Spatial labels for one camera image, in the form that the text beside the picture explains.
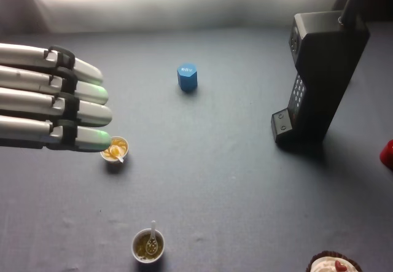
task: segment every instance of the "cupcake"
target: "cupcake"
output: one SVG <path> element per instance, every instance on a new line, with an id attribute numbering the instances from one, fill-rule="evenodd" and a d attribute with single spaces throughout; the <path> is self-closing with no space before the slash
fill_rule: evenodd
<path id="1" fill-rule="evenodd" d="M 306 272 L 362 272 L 358 263 L 338 252 L 323 251 L 315 255 Z"/>

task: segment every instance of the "robotic hand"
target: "robotic hand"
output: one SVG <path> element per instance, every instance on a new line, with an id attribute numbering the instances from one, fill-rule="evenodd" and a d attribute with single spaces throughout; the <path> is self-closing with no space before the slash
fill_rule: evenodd
<path id="1" fill-rule="evenodd" d="M 111 144 L 104 131 L 103 75 L 59 46 L 40 49 L 0 44 L 0 146 L 99 152 Z"/>

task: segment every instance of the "gray tablecloth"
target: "gray tablecloth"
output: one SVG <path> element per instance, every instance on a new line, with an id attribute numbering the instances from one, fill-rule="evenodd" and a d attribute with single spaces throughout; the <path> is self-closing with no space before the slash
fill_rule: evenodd
<path id="1" fill-rule="evenodd" d="M 364 271 L 393 265 L 393 27 L 372 36 L 313 154 L 276 147 L 271 114 L 296 70 L 288 29 L 7 37 L 62 45 L 105 76 L 107 127 L 130 143 L 121 171 L 98 153 L 0 148 L 0 271 L 304 271 L 332 249 Z M 183 94 L 176 68 L 198 68 Z M 166 239 L 146 269 L 131 240 Z"/>

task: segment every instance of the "small cup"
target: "small cup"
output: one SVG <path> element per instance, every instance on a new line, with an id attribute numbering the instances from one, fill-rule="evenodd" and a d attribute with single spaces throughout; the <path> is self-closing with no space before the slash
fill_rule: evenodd
<path id="1" fill-rule="evenodd" d="M 125 143 L 125 145 L 126 145 L 127 148 L 126 148 L 125 153 L 122 155 L 122 158 L 125 160 L 125 157 L 126 157 L 127 154 L 128 154 L 128 142 L 127 142 L 127 140 L 124 139 L 123 137 L 120 137 L 120 136 L 113 136 L 113 137 L 112 137 L 112 141 L 113 141 L 113 140 L 121 140 L 121 141 L 123 141 L 123 142 Z M 121 163 L 120 160 L 117 159 L 117 158 L 106 157 L 106 156 L 104 155 L 104 152 L 103 152 L 103 151 L 101 151 L 100 154 L 101 154 L 101 156 L 103 157 L 103 159 L 105 159 L 108 163 Z"/>
<path id="2" fill-rule="evenodd" d="M 133 243 L 132 243 L 132 245 L 131 245 L 131 251 L 132 251 L 132 253 L 133 253 L 134 258 L 135 258 L 138 262 L 143 263 L 143 264 L 151 264 L 151 263 L 157 262 L 157 261 L 162 257 L 162 255 L 164 254 L 164 250 L 165 250 L 165 239 L 164 239 L 164 236 L 161 234 L 161 232 L 159 232 L 158 230 L 156 230 L 156 231 L 155 231 L 155 237 L 156 237 L 156 238 L 160 238 L 160 239 L 162 240 L 162 250 L 161 250 L 161 252 L 160 252 L 155 258 L 153 258 L 152 260 L 142 260 L 141 258 L 138 257 L 138 255 L 136 254 L 136 244 L 138 243 L 139 239 L 140 239 L 142 236 L 144 236 L 144 235 L 146 235 L 146 234 L 150 235 L 151 231 L 152 231 L 152 230 L 151 230 L 150 228 L 148 228 L 148 229 L 143 229 L 143 230 L 139 231 L 139 232 L 135 235 L 135 237 L 134 237 L 134 239 L 133 239 Z"/>

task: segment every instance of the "red object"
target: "red object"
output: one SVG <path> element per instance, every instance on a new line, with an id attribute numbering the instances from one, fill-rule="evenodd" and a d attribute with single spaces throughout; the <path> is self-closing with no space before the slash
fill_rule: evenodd
<path id="1" fill-rule="evenodd" d="M 345 272 L 347 270 L 346 267 L 343 264 L 341 264 L 339 261 L 336 261 L 334 265 L 336 266 L 337 272 Z"/>
<path id="2" fill-rule="evenodd" d="M 379 155 L 381 162 L 390 169 L 393 169 L 393 140 L 390 140 Z"/>

